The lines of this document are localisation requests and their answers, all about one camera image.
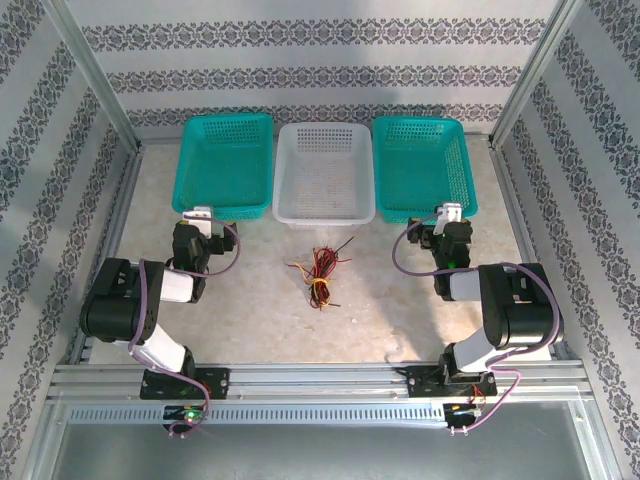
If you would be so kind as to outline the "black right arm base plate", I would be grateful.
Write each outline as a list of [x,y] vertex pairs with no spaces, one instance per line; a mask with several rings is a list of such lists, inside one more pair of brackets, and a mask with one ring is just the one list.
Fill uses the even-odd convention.
[[416,365],[405,369],[410,398],[495,397],[492,373],[451,374],[444,366]]

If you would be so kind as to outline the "aluminium table side rail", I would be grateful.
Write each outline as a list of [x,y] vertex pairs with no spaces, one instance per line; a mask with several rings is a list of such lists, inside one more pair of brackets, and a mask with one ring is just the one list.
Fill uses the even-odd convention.
[[[115,190],[113,192],[112,199],[109,204],[109,208],[105,217],[105,222],[101,235],[98,240],[94,259],[91,264],[91,269],[87,277],[85,290],[80,301],[80,310],[84,306],[85,301],[88,299],[89,293],[93,287],[100,267],[103,261],[108,257],[115,257],[124,226],[126,224],[127,215],[131,205],[135,184],[139,174],[142,158],[144,155],[145,147],[140,145],[135,152],[129,154],[126,164],[121,171],[121,174],[116,183]],[[79,326],[80,312],[76,317],[76,328],[73,332],[71,340],[68,343],[65,355],[61,360],[61,364],[75,365],[82,363],[83,351],[85,349],[86,334],[84,334]]]
[[507,177],[510,196],[515,201],[527,261],[543,266],[562,314],[564,336],[554,346],[556,354],[560,359],[587,360],[589,356],[584,349],[580,321],[582,308],[588,304],[588,289],[584,286],[581,265],[570,255],[567,241],[561,239],[554,243],[549,235],[524,160],[515,143],[508,140],[496,152]]

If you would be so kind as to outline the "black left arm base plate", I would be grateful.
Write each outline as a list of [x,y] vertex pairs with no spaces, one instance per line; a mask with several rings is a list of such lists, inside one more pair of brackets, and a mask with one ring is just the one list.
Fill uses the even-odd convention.
[[[208,392],[211,400],[225,400],[230,384],[227,368],[199,368],[194,380]],[[203,400],[204,394],[189,382],[145,370],[139,396],[143,400]]]

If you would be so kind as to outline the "aluminium mounting rail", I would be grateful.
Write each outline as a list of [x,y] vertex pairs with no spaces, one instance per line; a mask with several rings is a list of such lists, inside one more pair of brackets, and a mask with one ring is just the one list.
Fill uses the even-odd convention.
[[[579,361],[515,364],[522,378],[511,402],[592,400]],[[63,365],[54,370],[46,401],[67,404],[138,402],[143,368],[136,365]],[[404,378],[386,364],[232,365],[230,403],[413,402]]]

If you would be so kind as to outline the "teal plastic basket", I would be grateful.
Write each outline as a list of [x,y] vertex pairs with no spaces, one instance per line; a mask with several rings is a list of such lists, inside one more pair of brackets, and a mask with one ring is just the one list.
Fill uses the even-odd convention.
[[272,199],[273,146],[268,114],[190,118],[183,129],[173,210],[208,206],[223,221],[261,218]]
[[463,125],[454,119],[382,116],[372,130],[376,205],[391,224],[422,218],[444,203],[478,211]]

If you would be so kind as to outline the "aluminium frame post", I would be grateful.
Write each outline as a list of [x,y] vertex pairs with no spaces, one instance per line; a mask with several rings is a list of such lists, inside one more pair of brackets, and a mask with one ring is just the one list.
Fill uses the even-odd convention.
[[67,45],[88,85],[94,91],[120,139],[129,149],[137,150],[140,141],[134,132],[132,123],[66,1],[40,0],[40,2]]
[[510,133],[536,84],[544,74],[554,51],[571,26],[574,17],[583,6],[584,0],[558,0],[538,43],[532,50],[513,91],[491,134],[489,144],[497,149]]

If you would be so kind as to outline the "grey metal sheet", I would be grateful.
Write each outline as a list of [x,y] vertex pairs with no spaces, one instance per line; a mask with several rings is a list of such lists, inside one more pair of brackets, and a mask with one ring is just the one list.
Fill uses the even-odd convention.
[[73,425],[52,480],[622,480],[564,430],[451,436],[415,428]]

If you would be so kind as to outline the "white plastic basket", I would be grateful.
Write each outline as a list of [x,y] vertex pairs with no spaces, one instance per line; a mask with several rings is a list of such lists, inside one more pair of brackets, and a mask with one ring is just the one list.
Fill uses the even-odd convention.
[[351,228],[376,212],[371,132],[362,124],[283,126],[275,156],[272,211],[291,229]]

